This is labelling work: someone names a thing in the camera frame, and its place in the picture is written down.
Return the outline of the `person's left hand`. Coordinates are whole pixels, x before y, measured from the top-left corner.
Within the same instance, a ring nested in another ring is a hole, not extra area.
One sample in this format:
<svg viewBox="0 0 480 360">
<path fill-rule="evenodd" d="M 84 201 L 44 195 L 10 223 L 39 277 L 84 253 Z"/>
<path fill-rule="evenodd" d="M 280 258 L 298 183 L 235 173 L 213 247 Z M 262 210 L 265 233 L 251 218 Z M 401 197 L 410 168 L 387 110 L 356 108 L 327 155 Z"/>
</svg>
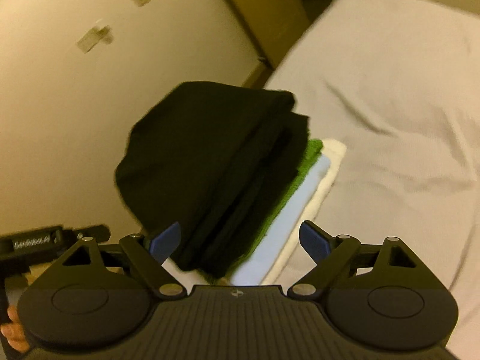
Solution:
<svg viewBox="0 0 480 360">
<path fill-rule="evenodd" d="M 24 335 L 24 328 L 20 322 L 20 317 L 15 306 L 10 305 L 7 308 L 9 322 L 1 325 L 1 334 L 7 339 L 8 344 L 13 350 L 19 353 L 26 353 L 30 349 Z"/>
</svg>

